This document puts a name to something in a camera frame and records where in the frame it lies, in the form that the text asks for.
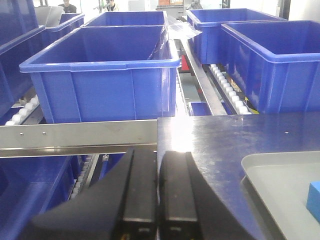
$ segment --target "white roller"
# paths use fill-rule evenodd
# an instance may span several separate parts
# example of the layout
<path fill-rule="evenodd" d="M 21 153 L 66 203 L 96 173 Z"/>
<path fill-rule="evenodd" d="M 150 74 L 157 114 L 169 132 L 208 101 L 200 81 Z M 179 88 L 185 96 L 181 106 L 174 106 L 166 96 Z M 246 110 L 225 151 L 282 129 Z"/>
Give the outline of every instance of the white roller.
<path fill-rule="evenodd" d="M 230 87 L 231 85 L 230 85 L 230 83 L 226 82 L 222 86 L 223 86 L 224 89 L 226 89 L 227 87 Z"/>
<path fill-rule="evenodd" d="M 21 115 L 21 116 L 27 116 L 28 114 L 30 113 L 30 110 L 29 109 L 26 109 L 26 108 L 21 108 L 20 110 L 19 110 L 19 114 Z"/>
<path fill-rule="evenodd" d="M 239 96 L 232 96 L 231 97 L 231 100 L 232 100 L 232 102 L 237 102 L 237 101 L 239 101 L 240 100 L 240 97 Z"/>
<path fill-rule="evenodd" d="M 244 105 L 244 103 L 243 103 L 241 100 L 236 101 L 234 104 L 235 104 L 235 106 L 236 106 L 237 108 L 240 108 L 240 107 L 242 107 L 242 106 Z"/>
<path fill-rule="evenodd" d="M 228 86 L 228 87 L 225 88 L 225 91 L 227 93 L 234 92 L 234 88 L 232 86 Z"/>
<path fill-rule="evenodd" d="M 230 91 L 229 92 L 229 96 L 230 97 L 234 97 L 234 96 L 236 96 L 237 95 L 237 93 L 235 92 L 235 91 Z"/>
<path fill-rule="evenodd" d="M 246 106 L 239 107 L 240 114 L 244 114 L 248 112 L 248 108 Z"/>
<path fill-rule="evenodd" d="M 6 126 L 14 126 L 14 125 L 18 125 L 15 121 L 7 121 L 5 123 Z"/>
<path fill-rule="evenodd" d="M 20 123 L 22 120 L 22 116 L 20 114 L 15 114 L 12 116 L 12 121 Z"/>

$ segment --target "small blue bin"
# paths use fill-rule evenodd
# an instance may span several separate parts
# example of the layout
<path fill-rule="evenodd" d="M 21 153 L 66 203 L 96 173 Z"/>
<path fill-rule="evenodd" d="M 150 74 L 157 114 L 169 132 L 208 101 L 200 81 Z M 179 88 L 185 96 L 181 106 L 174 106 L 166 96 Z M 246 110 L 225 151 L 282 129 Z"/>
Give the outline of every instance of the small blue bin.
<path fill-rule="evenodd" d="M 63 13 L 60 24 L 56 27 L 46 27 L 43 31 L 44 46 L 52 44 L 54 41 L 62 38 L 72 30 L 79 28 L 84 24 L 85 15 L 82 13 Z"/>
<path fill-rule="evenodd" d="M 0 159 L 0 239 L 15 240 L 28 220 L 68 200 L 72 156 Z"/>
<path fill-rule="evenodd" d="M 90 20 L 84 27 L 141 26 L 168 24 L 165 11 L 108 11 Z"/>
<path fill-rule="evenodd" d="M 0 0 L 0 45 L 36 28 L 33 0 Z"/>
<path fill-rule="evenodd" d="M 162 26 L 81 27 L 20 65 L 48 123 L 175 114 L 180 60 Z"/>
<path fill-rule="evenodd" d="M 228 74 L 260 113 L 320 110 L 320 23 L 222 25 Z"/>
<path fill-rule="evenodd" d="M 43 49 L 43 30 L 35 28 L 0 45 L 0 118 L 32 87 L 30 75 L 20 73 L 19 64 Z"/>
<path fill-rule="evenodd" d="M 230 22 L 285 21 L 285 19 L 246 8 L 187 10 L 187 21 L 201 34 L 190 40 L 191 47 L 202 64 L 224 62 L 227 46 L 221 24 Z"/>

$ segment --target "person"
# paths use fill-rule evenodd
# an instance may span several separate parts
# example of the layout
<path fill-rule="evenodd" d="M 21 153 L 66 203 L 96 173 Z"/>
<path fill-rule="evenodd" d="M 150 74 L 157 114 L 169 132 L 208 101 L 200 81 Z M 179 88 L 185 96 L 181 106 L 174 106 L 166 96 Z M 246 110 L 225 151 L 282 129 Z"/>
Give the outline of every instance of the person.
<path fill-rule="evenodd" d="M 59 6 L 63 7 L 63 11 L 66 14 L 75 14 L 77 12 L 77 7 L 70 4 L 69 0 L 63 0 L 64 4 L 60 4 Z"/>
<path fill-rule="evenodd" d="M 119 5 L 115 2 L 115 0 L 110 0 L 110 4 L 107 7 L 109 12 L 119 12 Z"/>

